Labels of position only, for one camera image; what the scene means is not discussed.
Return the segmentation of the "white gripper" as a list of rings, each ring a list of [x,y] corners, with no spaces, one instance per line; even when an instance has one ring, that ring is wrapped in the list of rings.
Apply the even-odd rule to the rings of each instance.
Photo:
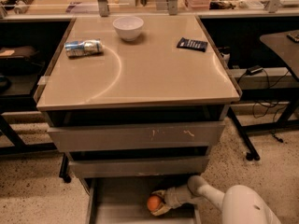
[[[164,198],[165,201],[158,210],[151,212],[156,217],[166,214],[171,208],[179,208],[185,203],[197,204],[199,200],[199,197],[193,195],[187,185],[172,187],[167,190],[155,190],[152,195]]]

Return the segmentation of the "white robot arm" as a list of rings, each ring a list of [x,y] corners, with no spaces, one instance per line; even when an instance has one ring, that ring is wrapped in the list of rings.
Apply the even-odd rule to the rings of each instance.
[[[201,198],[221,211],[222,224],[282,224],[255,190],[235,185],[222,192],[200,175],[192,175],[182,186],[153,191],[147,207],[157,217],[186,203],[197,205]]]

